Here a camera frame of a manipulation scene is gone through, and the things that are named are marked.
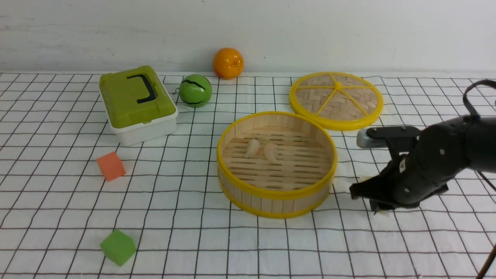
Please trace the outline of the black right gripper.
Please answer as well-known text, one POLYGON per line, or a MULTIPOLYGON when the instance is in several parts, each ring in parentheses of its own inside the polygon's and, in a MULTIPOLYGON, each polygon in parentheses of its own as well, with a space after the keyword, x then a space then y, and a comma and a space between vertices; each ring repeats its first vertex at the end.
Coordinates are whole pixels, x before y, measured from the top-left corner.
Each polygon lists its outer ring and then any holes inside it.
POLYGON ((410 152, 390 153, 391 160, 368 183, 350 187, 353 200, 367 198, 370 210, 416 208, 420 202, 448 190, 448 181, 469 166, 465 154, 464 118, 453 118, 420 131, 410 152))

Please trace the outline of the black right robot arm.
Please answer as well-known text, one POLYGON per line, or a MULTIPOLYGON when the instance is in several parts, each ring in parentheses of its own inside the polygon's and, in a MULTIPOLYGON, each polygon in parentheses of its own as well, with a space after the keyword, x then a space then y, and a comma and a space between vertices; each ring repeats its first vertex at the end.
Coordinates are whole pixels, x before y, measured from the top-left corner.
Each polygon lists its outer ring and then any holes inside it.
POLYGON ((353 200, 366 198, 374 212, 417 208, 448 190, 461 171, 495 173, 494 117, 461 116, 418 129, 389 126, 362 129, 360 148, 387 148, 391 159, 379 175, 350 187, 353 200))

